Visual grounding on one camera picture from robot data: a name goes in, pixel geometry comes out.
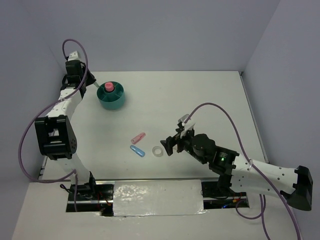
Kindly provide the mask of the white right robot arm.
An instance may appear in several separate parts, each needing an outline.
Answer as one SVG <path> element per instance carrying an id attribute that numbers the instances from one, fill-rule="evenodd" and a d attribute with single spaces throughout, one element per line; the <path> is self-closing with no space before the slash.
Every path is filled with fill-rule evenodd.
<path id="1" fill-rule="evenodd" d="M 189 130 L 160 141 L 168 156 L 187 152 L 218 174 L 217 190 L 223 196 L 231 193 L 255 193 L 282 196 L 292 208 L 312 209 L 313 179 L 310 170 L 302 165 L 286 168 L 258 160 L 247 160 L 244 155 L 221 146 L 206 134 Z"/>

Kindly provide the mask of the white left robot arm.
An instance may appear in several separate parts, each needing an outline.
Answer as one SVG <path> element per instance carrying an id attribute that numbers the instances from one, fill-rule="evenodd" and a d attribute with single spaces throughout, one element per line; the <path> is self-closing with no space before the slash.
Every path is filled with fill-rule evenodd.
<path id="1" fill-rule="evenodd" d="M 98 187 L 92 173 L 76 154 L 78 143 L 71 125 L 71 118 L 86 93 L 86 83 L 80 84 L 86 65 L 79 59 L 68 59 L 66 75 L 62 79 L 59 103 L 48 114 L 38 117 L 35 131 L 40 153 L 57 164 L 70 176 L 70 192 L 91 200 L 97 196 Z"/>

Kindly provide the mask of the pink-capped crayon bottle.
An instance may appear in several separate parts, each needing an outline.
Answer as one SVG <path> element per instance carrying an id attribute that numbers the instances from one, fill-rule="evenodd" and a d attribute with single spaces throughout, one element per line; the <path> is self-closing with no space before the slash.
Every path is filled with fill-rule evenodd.
<path id="1" fill-rule="evenodd" d="M 115 90 L 115 86 L 114 86 L 114 84 L 113 84 L 111 81 L 106 82 L 106 83 L 104 84 L 104 90 L 105 90 L 107 93 L 111 93 L 111 92 L 113 92 L 113 91 Z"/>

